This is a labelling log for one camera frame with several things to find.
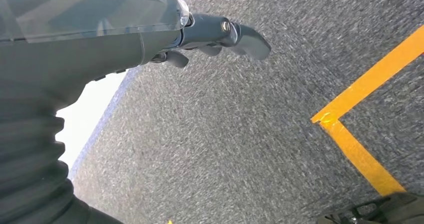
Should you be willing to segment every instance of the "yellow line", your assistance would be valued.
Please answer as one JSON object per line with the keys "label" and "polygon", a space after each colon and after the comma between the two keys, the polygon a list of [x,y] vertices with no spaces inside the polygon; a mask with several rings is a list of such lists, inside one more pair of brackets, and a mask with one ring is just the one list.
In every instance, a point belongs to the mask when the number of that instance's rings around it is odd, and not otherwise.
{"label": "yellow line", "polygon": [[422,53],[424,53],[424,25],[313,116],[312,122],[331,122],[339,119]]}
{"label": "yellow line", "polygon": [[369,183],[382,195],[405,192],[396,179],[362,146],[339,121],[321,123],[340,149]]}

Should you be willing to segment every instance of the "yellow road marking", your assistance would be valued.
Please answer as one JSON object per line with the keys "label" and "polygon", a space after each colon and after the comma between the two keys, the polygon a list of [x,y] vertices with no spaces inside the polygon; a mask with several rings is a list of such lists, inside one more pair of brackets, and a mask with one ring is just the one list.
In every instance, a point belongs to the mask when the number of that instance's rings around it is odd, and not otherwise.
{"label": "yellow road marking", "polygon": [[396,179],[359,143],[339,120],[332,123],[322,123],[321,125],[380,195],[386,196],[393,192],[405,192],[405,189]]}
{"label": "yellow road marking", "polygon": [[339,119],[423,52],[424,25],[313,116],[312,122]]}
{"label": "yellow road marking", "polygon": [[423,53],[424,25],[311,118],[314,123],[319,121],[350,162],[382,196],[405,192],[405,189],[349,132],[339,118]]}

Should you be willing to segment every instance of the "painted line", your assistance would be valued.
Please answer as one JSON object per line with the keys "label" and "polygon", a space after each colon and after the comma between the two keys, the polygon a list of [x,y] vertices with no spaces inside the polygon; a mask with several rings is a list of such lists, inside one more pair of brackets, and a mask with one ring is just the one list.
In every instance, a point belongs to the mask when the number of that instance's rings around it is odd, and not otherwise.
{"label": "painted line", "polygon": [[319,122],[344,155],[382,196],[405,192],[405,189],[349,132],[339,118],[423,53],[424,25],[311,118],[313,123]]}
{"label": "painted line", "polygon": [[391,176],[339,120],[332,123],[321,123],[321,126],[380,195],[386,196],[393,192],[405,192],[402,185]]}
{"label": "painted line", "polygon": [[313,116],[312,122],[331,122],[339,119],[423,52],[424,25]]}

